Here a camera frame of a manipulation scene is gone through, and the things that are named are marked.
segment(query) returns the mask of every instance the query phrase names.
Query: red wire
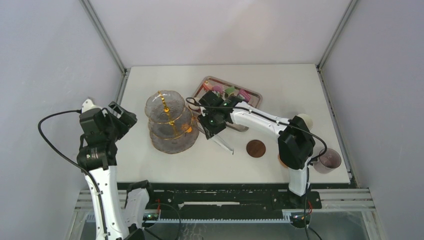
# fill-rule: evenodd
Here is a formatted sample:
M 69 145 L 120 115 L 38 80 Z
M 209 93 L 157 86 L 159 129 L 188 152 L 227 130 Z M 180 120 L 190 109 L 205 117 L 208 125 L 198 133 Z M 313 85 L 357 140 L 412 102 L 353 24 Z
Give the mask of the red wire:
M 309 204 L 309 210 L 310 210 L 309 213 L 308 213 L 308 215 L 309 215 L 309 214 L 312 213 L 312 209 L 314 209 L 314 208 L 312 207 L 311 201 L 308 200 L 307 203 Z
M 161 211 L 161 200 L 160 199 L 158 199 L 158 200 L 156 200 L 155 202 L 157 202 L 158 203 L 158 205 L 157 205 L 157 209 L 156 209 L 156 214 L 157 215 L 159 215 L 159 213 L 160 213 L 160 211 Z

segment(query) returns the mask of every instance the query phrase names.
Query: white wall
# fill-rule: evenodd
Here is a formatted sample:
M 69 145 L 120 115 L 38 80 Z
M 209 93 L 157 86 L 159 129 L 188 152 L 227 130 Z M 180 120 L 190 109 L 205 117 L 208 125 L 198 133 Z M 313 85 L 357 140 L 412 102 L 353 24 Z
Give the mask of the white wall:
M 115 97 L 121 74 L 78 0 L 0 2 L 1 239 L 65 237 L 82 173 L 55 154 L 38 121 Z M 76 113 L 45 122 L 47 137 L 72 159 Z
M 324 66 L 358 178 L 389 240 L 422 239 L 424 1 L 360 1 Z
M 126 67 L 318 64 L 350 0 L 92 0 Z

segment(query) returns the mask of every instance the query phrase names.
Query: wooden coaster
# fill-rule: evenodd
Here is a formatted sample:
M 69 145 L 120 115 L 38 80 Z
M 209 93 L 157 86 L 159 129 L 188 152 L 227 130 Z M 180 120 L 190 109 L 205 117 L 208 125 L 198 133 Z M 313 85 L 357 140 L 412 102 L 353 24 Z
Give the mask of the wooden coaster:
M 246 151 L 251 157 L 260 158 L 265 154 L 267 148 L 263 142 L 252 140 L 246 145 Z

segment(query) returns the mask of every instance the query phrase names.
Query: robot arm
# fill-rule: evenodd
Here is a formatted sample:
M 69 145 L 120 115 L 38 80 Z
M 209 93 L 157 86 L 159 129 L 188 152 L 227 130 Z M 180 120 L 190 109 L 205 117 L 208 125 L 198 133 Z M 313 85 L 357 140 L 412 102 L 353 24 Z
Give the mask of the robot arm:
M 198 120 L 206 138 L 226 128 L 227 122 L 257 129 L 276 139 L 281 161 L 288 166 L 289 191 L 302 197 L 310 186 L 309 163 L 315 141 L 308 134 L 305 121 L 295 116 L 293 119 L 273 116 L 258 110 L 241 99 L 230 96 L 225 101 L 212 91 L 200 100 L 202 115 Z
M 112 102 L 109 107 L 119 117 L 112 115 L 105 108 L 100 108 L 87 99 L 82 105 L 79 123 L 84 131 L 81 140 L 87 145 L 79 149 L 78 165 L 87 170 L 85 176 L 93 201 L 96 219 L 96 240 L 104 239 L 144 239 L 141 223 L 149 194 L 145 187 L 138 187 L 127 194 L 127 205 L 121 209 L 117 187 L 118 151 L 115 142 L 121 139 L 137 122 L 135 114 L 126 111 Z M 130 233 L 129 227 L 135 224 L 140 231 Z

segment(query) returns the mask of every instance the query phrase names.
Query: cup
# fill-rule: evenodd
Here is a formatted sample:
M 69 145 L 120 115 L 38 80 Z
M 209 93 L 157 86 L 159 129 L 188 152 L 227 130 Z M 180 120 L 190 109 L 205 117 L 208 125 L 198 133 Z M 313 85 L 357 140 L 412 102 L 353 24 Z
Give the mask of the cup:
M 334 149 L 328 148 L 324 155 L 318 158 L 318 162 L 313 164 L 313 167 L 318 173 L 328 174 L 334 169 L 340 167 L 341 164 L 342 158 L 340 155 Z

